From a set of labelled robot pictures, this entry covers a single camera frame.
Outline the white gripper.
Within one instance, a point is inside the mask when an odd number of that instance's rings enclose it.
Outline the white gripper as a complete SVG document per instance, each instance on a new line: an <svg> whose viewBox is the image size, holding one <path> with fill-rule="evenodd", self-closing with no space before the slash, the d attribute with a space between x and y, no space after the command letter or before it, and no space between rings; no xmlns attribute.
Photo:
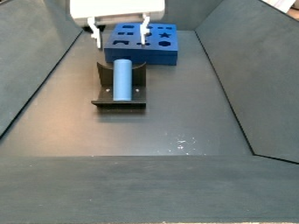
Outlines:
<svg viewBox="0 0 299 224"><path fill-rule="evenodd" d="M164 0L69 0L69 14L79 26L92 30L91 37L101 49L100 29L97 25L141 22L140 43L145 45L149 20L164 16Z"/></svg>

